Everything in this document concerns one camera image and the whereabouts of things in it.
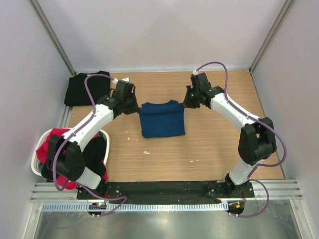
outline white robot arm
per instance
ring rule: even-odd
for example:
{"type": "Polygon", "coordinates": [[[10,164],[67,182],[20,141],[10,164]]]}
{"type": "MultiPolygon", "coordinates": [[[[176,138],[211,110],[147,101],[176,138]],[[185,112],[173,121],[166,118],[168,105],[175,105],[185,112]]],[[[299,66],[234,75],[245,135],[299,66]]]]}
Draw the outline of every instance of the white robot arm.
{"type": "MultiPolygon", "coordinates": [[[[249,181],[256,164],[263,162],[276,151],[275,136],[268,129],[247,117],[259,119],[258,116],[249,113],[229,96],[227,100],[221,87],[212,87],[205,73],[192,75],[191,81],[192,85],[187,86],[183,105],[186,108],[199,108],[200,104],[203,104],[222,114],[240,131],[238,152],[241,158],[225,178],[225,187],[228,193],[231,196],[236,196],[242,192],[243,187],[249,181]],[[232,101],[246,116],[231,106],[228,101],[232,101]]],[[[273,122],[269,118],[259,120],[274,128],[273,122]]]]}
{"type": "Polygon", "coordinates": [[[81,122],[62,136],[53,135],[49,140],[48,157],[45,166],[53,171],[53,161],[58,148],[68,139],[58,155],[56,173],[72,182],[96,190],[105,191],[104,179],[85,165],[82,152],[88,142],[118,115],[126,115],[139,111],[135,96],[135,86],[129,80],[117,82],[112,96],[103,96],[81,122]]]}

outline cable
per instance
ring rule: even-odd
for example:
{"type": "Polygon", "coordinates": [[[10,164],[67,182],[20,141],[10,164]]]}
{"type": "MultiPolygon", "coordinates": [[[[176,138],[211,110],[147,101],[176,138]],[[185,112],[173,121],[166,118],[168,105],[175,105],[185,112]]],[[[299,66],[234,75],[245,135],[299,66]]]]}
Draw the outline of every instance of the cable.
{"type": "Polygon", "coordinates": [[[111,96],[111,91],[112,91],[112,90],[114,91],[115,89],[114,89],[114,88],[111,88],[111,89],[110,89],[110,91],[109,91],[109,96],[111,96]]]}
{"type": "Polygon", "coordinates": [[[268,205],[269,205],[269,192],[268,192],[266,186],[265,186],[261,181],[256,180],[256,179],[251,179],[250,177],[251,177],[251,175],[256,171],[256,169],[258,168],[258,166],[276,167],[276,166],[281,165],[283,162],[285,162],[285,160],[286,160],[286,158],[287,158],[287,147],[286,147],[286,144],[285,144],[283,138],[282,138],[276,131],[274,131],[273,128],[271,128],[270,126],[268,126],[268,125],[265,124],[264,122],[260,121],[259,119],[255,119],[254,117],[252,117],[252,116],[250,116],[250,115],[247,115],[245,112],[243,112],[240,108],[238,108],[238,107],[229,99],[229,97],[228,97],[228,95],[227,95],[228,71],[227,71],[226,66],[225,66],[223,63],[218,62],[218,61],[208,62],[208,63],[206,63],[206,64],[200,66],[200,67],[199,67],[196,71],[194,71],[193,73],[197,73],[200,69],[202,69],[203,67],[205,67],[205,66],[207,66],[207,65],[210,65],[210,64],[219,64],[219,65],[221,65],[221,66],[224,68],[224,70],[225,70],[225,75],[226,75],[226,76],[225,76],[224,95],[225,95],[226,101],[227,101],[234,109],[236,109],[239,113],[241,113],[242,115],[244,115],[244,116],[247,117],[248,119],[251,119],[251,120],[253,120],[254,122],[259,123],[260,125],[264,126],[266,129],[268,129],[271,133],[273,133],[273,134],[279,139],[279,141],[280,141],[280,143],[282,144],[283,149],[284,149],[283,158],[282,158],[278,163],[275,163],[275,164],[263,164],[263,163],[257,164],[257,165],[253,168],[253,170],[249,173],[249,175],[248,175],[248,178],[249,178],[250,181],[255,181],[255,182],[261,184],[262,187],[263,187],[263,188],[265,189],[265,191],[266,191],[266,194],[267,194],[267,202],[266,202],[266,205],[264,206],[264,208],[263,208],[260,212],[258,212],[258,213],[256,213],[256,214],[253,214],[253,215],[249,215],[249,216],[242,216],[242,215],[237,215],[237,214],[234,214],[234,213],[230,213],[230,215],[233,215],[233,216],[236,216],[236,217],[240,217],[240,218],[253,218],[253,217],[259,216],[260,214],[262,214],[262,213],[267,209],[267,207],[268,207],[268,205]]]}
{"type": "Polygon", "coordinates": [[[54,159],[53,159],[53,166],[52,166],[52,173],[53,173],[53,182],[54,182],[54,185],[55,185],[55,188],[58,190],[58,191],[63,191],[67,182],[65,182],[65,184],[62,186],[62,188],[59,187],[59,185],[57,184],[57,178],[56,178],[56,163],[57,163],[57,160],[58,160],[58,157],[63,149],[63,147],[65,146],[65,144],[73,137],[75,136],[75,134],[77,132],[79,132],[81,129],[83,129],[93,118],[94,118],[94,115],[95,115],[95,112],[96,112],[96,107],[95,107],[95,102],[94,102],[94,99],[92,97],[92,94],[89,90],[89,87],[88,87],[88,79],[90,79],[91,77],[94,77],[94,76],[102,76],[102,77],[106,77],[106,78],[109,78],[110,80],[112,80],[113,82],[116,81],[116,79],[110,77],[110,76],[107,76],[107,75],[103,75],[103,74],[92,74],[92,75],[89,75],[85,78],[84,80],[84,86],[85,86],[85,90],[86,92],[88,93],[88,96],[90,98],[90,101],[92,103],[92,106],[93,106],[93,114],[91,115],[91,117],[86,121],[84,122],[77,130],[75,130],[72,134],[70,134],[63,142],[62,144],[60,145],[60,147],[58,148],[55,156],[54,156],[54,159]]]}
{"type": "Polygon", "coordinates": [[[88,189],[87,187],[85,186],[82,186],[82,188],[84,188],[86,191],[88,191],[88,193],[90,193],[93,197],[95,198],[98,198],[98,199],[101,199],[101,200],[105,200],[105,201],[118,201],[118,200],[122,200],[121,203],[119,205],[117,205],[115,208],[113,208],[112,210],[108,211],[108,212],[105,212],[105,213],[101,213],[100,216],[103,217],[103,216],[107,216],[111,213],[113,213],[116,209],[118,209],[121,205],[123,205],[126,200],[127,200],[127,197],[126,196],[122,196],[122,197],[118,197],[118,198],[103,198],[103,197],[100,197],[98,195],[96,195],[95,193],[93,193],[90,189],[88,189]]]}
{"type": "Polygon", "coordinates": [[[245,112],[243,112],[240,108],[238,108],[229,98],[228,98],[228,95],[227,95],[227,86],[228,86],[228,71],[227,71],[227,68],[226,66],[219,62],[219,61],[212,61],[212,62],[208,62],[202,66],[200,66],[196,72],[198,72],[200,69],[202,69],[203,67],[207,66],[207,65],[210,65],[210,64],[219,64],[221,65],[224,70],[225,70],[225,75],[226,75],[226,79],[225,79],[225,89],[224,89],[224,95],[225,95],[225,99],[226,101],[234,108],[236,109],[239,113],[241,113],[242,115],[244,115],[245,117],[253,120],[254,122],[257,122],[259,124],[261,124],[263,127],[265,127],[266,129],[268,129],[271,133],[273,133],[280,141],[280,143],[282,144],[283,148],[284,148],[284,155],[283,155],[283,158],[278,162],[278,163],[275,163],[275,164],[263,164],[263,163],[260,163],[258,165],[256,165],[256,167],[251,171],[251,173],[248,175],[248,178],[251,177],[251,175],[256,171],[257,167],[258,166],[264,166],[264,167],[276,167],[276,166],[279,166],[281,165],[283,162],[285,162],[286,158],[287,158],[287,147],[286,147],[286,144],[283,140],[283,138],[276,132],[274,131],[273,128],[271,128],[270,126],[268,126],[267,124],[265,124],[264,122],[260,121],[259,119],[255,119],[254,117],[251,117],[250,115],[247,115],[245,112]]]}
{"type": "Polygon", "coordinates": [[[245,204],[245,203],[246,203],[245,191],[243,191],[243,198],[244,198],[244,202],[243,202],[243,204],[245,204]]]}
{"type": "MultiPolygon", "coordinates": [[[[106,77],[106,78],[109,78],[110,80],[112,80],[114,83],[117,82],[117,79],[114,79],[110,76],[107,76],[107,75],[103,75],[103,74],[92,74],[92,75],[89,75],[85,78],[84,80],[84,86],[85,86],[85,89],[86,89],[86,92],[88,93],[88,96],[90,98],[90,101],[92,103],[92,106],[93,106],[93,113],[91,115],[91,117],[86,121],[84,122],[77,130],[75,130],[72,134],[70,134],[63,142],[62,144],[60,145],[60,147],[58,148],[55,156],[54,156],[54,159],[53,159],[53,166],[52,166],[52,172],[53,172],[53,182],[54,182],[54,185],[55,185],[55,188],[58,190],[58,191],[63,191],[67,182],[65,182],[65,184],[62,186],[62,188],[59,187],[59,185],[57,184],[57,178],[56,178],[56,163],[57,163],[57,159],[58,159],[58,156],[60,155],[63,147],[65,146],[65,144],[73,137],[76,135],[77,132],[79,132],[81,129],[83,129],[83,127],[85,127],[93,118],[94,118],[94,115],[95,115],[95,112],[96,112],[96,107],[95,107],[95,102],[93,100],[93,97],[92,97],[92,94],[89,90],[89,87],[88,87],[88,84],[87,84],[87,81],[88,79],[90,79],[91,77],[94,77],[94,76],[102,76],[102,77],[106,77]]],[[[115,199],[106,199],[106,198],[102,198],[102,197],[99,197],[98,195],[94,194],[91,190],[89,190],[87,187],[85,186],[82,186],[86,191],[88,191],[88,193],[90,193],[93,197],[96,197],[96,198],[99,198],[99,199],[102,199],[102,200],[108,200],[108,201],[117,201],[117,200],[121,200],[123,199],[123,201],[116,207],[114,208],[113,210],[110,211],[110,213],[112,213],[114,210],[116,210],[117,208],[119,208],[125,201],[126,201],[126,197],[119,197],[119,198],[115,198],[115,199]]]]}
{"type": "Polygon", "coordinates": [[[250,179],[250,181],[254,181],[254,182],[259,183],[265,189],[265,192],[266,192],[266,195],[267,195],[266,205],[264,206],[264,208],[260,212],[258,212],[256,214],[253,214],[253,215],[246,216],[246,215],[238,215],[238,214],[234,214],[234,213],[229,213],[230,215],[233,215],[233,216],[239,217],[239,218],[254,218],[254,217],[257,217],[260,214],[262,214],[268,208],[268,205],[269,205],[269,192],[268,192],[266,186],[261,181],[259,181],[257,179],[250,179]]]}

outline blue shirt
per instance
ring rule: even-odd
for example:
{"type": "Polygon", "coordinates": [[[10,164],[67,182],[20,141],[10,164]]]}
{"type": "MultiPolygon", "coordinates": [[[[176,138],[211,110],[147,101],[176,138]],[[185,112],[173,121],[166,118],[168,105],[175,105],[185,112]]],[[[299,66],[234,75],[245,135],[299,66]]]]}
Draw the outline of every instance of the blue shirt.
{"type": "Polygon", "coordinates": [[[184,107],[177,101],[164,104],[142,104],[140,109],[142,136],[172,137],[185,135],[184,107]]]}

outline laundry basket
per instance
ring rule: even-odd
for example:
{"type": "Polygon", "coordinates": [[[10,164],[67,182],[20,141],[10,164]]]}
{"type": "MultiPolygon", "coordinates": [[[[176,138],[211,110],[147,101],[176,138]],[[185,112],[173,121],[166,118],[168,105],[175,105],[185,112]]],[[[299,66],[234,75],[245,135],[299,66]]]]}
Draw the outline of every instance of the laundry basket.
{"type": "MultiPolygon", "coordinates": [[[[41,170],[40,170],[41,162],[37,158],[35,151],[38,148],[40,148],[40,146],[46,141],[46,138],[48,137],[48,135],[50,134],[51,131],[52,131],[52,129],[49,129],[41,136],[41,138],[39,139],[38,143],[36,144],[35,150],[33,152],[32,161],[31,161],[31,169],[38,176],[41,176],[41,170]]],[[[107,162],[108,156],[109,156],[109,150],[110,150],[110,137],[104,130],[100,130],[100,133],[103,135],[103,138],[106,140],[106,151],[105,151],[105,156],[104,156],[104,161],[103,161],[104,165],[106,165],[106,162],[107,162]]]]}

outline wooden table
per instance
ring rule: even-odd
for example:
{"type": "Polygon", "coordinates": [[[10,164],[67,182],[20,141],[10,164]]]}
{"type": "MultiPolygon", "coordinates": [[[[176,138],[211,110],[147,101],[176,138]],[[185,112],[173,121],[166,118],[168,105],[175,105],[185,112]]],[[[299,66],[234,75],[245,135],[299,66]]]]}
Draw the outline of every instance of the wooden table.
{"type": "MultiPolygon", "coordinates": [[[[206,72],[212,86],[224,88],[223,71],[206,72]]],[[[182,102],[190,72],[116,73],[129,77],[136,86],[139,106],[145,102],[182,102]]],[[[248,71],[229,72],[228,94],[246,110],[263,117],[248,71]]],[[[92,107],[74,107],[70,127],[92,107]]],[[[185,109],[186,135],[143,138],[138,114],[121,115],[103,128],[110,136],[107,170],[110,181],[198,181],[223,180],[239,160],[239,132],[219,113],[206,107],[185,109]]],[[[265,163],[278,162],[273,154],[265,163]]],[[[253,178],[282,179],[280,167],[259,168],[253,178]]]]}

